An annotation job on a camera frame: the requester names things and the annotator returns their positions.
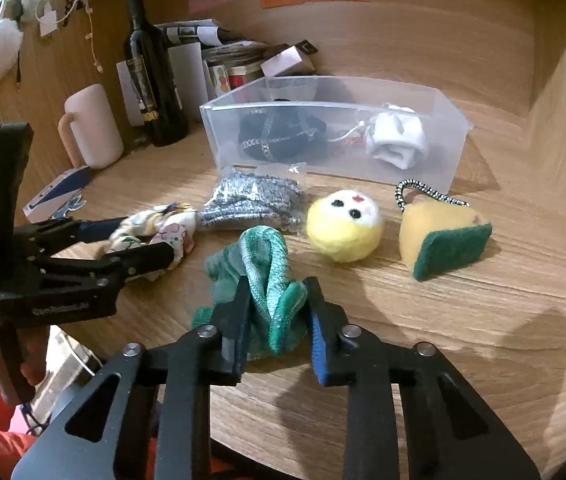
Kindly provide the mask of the floral fabric scrunchie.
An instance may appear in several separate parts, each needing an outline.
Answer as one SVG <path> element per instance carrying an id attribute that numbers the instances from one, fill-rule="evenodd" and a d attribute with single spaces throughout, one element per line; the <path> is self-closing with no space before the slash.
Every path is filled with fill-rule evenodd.
<path id="1" fill-rule="evenodd" d="M 175 269 L 194 248 L 197 210 L 189 204 L 153 206 L 121 221 L 117 229 L 100 248 L 100 256 L 122 252 L 145 245 L 168 243 L 173 249 L 173 261 L 166 270 L 145 274 L 153 282 Z"/>

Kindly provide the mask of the yellow plush ball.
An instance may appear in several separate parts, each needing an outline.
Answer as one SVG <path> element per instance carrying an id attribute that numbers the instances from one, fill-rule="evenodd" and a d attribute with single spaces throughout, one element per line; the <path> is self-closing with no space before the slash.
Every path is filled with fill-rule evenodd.
<path id="1" fill-rule="evenodd" d="M 309 208 L 306 232 L 312 247 L 337 263 L 365 259 L 378 247 L 384 222 L 371 197 L 339 190 Z"/>

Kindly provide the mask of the green striped cloth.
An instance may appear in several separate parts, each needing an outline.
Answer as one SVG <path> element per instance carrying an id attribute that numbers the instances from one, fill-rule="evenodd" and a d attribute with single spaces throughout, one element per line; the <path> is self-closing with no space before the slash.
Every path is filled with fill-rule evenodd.
<path id="1" fill-rule="evenodd" d="M 283 234 L 270 226 L 254 226 L 237 242 L 207 258 L 212 305 L 198 309 L 192 325 L 207 324 L 215 307 L 231 301 L 238 282 L 247 278 L 255 312 L 251 315 L 248 359 L 281 356 L 294 350 L 306 336 L 300 310 L 308 292 L 292 279 Z"/>

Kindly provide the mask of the silver scrubber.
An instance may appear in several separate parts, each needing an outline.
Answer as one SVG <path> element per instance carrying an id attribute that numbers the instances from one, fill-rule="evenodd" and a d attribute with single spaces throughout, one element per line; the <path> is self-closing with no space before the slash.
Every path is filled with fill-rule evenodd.
<path id="1" fill-rule="evenodd" d="M 272 226 L 298 233 L 306 222 L 308 201 L 304 162 L 226 167 L 197 211 L 197 226 L 206 231 Z"/>

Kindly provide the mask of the fruit picture card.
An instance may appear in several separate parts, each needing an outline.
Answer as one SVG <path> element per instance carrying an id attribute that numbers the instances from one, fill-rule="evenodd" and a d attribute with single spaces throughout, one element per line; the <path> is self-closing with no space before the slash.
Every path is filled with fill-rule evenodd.
<path id="1" fill-rule="evenodd" d="M 210 66 L 209 73 L 214 96 L 216 98 L 224 96 L 232 90 L 230 77 L 224 65 L 217 64 Z"/>

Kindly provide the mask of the blue cartoon character sticker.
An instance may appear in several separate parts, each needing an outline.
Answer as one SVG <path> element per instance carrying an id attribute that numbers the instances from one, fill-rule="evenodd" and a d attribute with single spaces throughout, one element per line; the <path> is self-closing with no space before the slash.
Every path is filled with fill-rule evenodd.
<path id="1" fill-rule="evenodd" d="M 70 214 L 78 211 L 86 204 L 86 200 L 81 194 L 77 194 L 73 198 L 70 198 L 65 205 L 62 205 L 59 210 L 56 210 L 52 215 L 53 219 L 68 218 Z"/>

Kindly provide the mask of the blue white small box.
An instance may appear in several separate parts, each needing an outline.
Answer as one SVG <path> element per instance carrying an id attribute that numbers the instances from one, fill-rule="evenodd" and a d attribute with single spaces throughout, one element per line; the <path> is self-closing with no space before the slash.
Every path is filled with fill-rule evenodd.
<path id="1" fill-rule="evenodd" d="M 66 170 L 26 203 L 22 212 L 30 223 L 51 219 L 53 214 L 78 195 L 91 179 L 92 169 L 89 166 Z"/>

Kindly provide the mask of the red small box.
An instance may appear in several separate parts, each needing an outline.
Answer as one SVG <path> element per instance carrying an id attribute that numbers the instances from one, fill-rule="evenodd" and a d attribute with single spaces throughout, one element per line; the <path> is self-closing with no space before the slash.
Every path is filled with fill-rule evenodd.
<path id="1" fill-rule="evenodd" d="M 259 65 L 255 67 L 236 66 L 228 68 L 228 82 L 232 90 L 240 88 L 244 84 L 259 79 L 263 76 Z"/>

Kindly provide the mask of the clear plastic storage bin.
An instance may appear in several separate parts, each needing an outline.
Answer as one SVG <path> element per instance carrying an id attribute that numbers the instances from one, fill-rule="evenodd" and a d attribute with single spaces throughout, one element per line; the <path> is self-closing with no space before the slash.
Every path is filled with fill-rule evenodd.
<path id="1" fill-rule="evenodd" d="M 386 103 L 409 107 L 420 116 L 429 143 L 428 156 L 408 170 L 400 170 L 364 154 L 360 146 L 328 142 L 354 125 L 358 110 L 378 113 Z M 208 142 L 218 168 L 265 164 L 246 156 L 237 144 L 240 118 L 257 108 L 301 107 L 326 123 L 327 154 L 306 169 L 360 180 L 396 184 L 421 180 L 446 192 L 458 169 L 467 133 L 473 127 L 465 115 L 439 90 L 420 84 L 337 76 L 260 78 L 214 99 L 200 108 Z"/>

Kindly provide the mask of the small white cardboard box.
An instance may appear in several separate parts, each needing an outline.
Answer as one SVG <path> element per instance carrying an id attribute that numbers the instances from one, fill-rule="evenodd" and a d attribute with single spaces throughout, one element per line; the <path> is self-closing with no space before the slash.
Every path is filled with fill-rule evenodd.
<path id="1" fill-rule="evenodd" d="M 315 72 L 311 57 L 318 52 L 311 42 L 300 41 L 263 61 L 260 68 L 263 75 L 269 78 L 311 75 Z"/>

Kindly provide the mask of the yellow green sponge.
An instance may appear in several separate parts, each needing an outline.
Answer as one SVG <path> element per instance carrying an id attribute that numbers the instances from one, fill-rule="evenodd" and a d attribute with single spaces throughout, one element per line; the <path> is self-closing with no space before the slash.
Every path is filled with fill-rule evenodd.
<path id="1" fill-rule="evenodd" d="M 479 260 L 491 234 L 492 224 L 472 207 L 424 200 L 403 209 L 399 252 L 422 282 Z"/>

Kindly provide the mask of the dark wine bottle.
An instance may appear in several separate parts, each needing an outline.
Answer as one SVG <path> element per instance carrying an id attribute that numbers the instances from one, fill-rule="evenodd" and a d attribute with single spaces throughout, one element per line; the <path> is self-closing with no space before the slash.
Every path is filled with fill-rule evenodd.
<path id="1" fill-rule="evenodd" d="M 131 23 L 124 43 L 126 66 L 149 140 L 157 148 L 175 144 L 188 133 L 180 95 L 172 74 L 164 34 L 149 23 L 144 0 L 126 0 Z"/>

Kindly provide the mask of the black patterned cloth pouch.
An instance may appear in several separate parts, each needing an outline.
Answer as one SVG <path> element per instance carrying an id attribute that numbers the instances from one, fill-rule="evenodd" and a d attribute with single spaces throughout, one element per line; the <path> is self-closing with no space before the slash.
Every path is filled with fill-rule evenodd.
<path id="1" fill-rule="evenodd" d="M 237 144 L 259 162 L 316 162 L 327 154 L 326 130 L 301 107 L 257 108 L 240 118 Z"/>

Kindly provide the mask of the stack of papers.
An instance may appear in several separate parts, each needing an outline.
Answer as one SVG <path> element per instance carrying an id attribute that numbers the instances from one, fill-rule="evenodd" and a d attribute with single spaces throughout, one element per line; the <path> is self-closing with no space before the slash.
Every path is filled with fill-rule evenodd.
<path id="1" fill-rule="evenodd" d="M 265 44 L 264 42 L 242 40 L 220 47 L 202 50 L 202 59 L 209 65 L 237 66 L 261 62 L 281 50 L 287 44 Z"/>

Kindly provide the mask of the white cloth with strings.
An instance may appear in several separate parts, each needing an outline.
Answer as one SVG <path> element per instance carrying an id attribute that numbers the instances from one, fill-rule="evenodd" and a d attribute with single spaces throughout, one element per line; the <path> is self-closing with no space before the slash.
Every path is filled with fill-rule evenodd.
<path id="1" fill-rule="evenodd" d="M 341 146 L 360 146 L 364 154 L 400 170 L 408 170 L 429 154 L 429 143 L 420 116 L 409 107 L 386 103 L 371 113 L 358 110 L 354 125 L 328 140 Z"/>

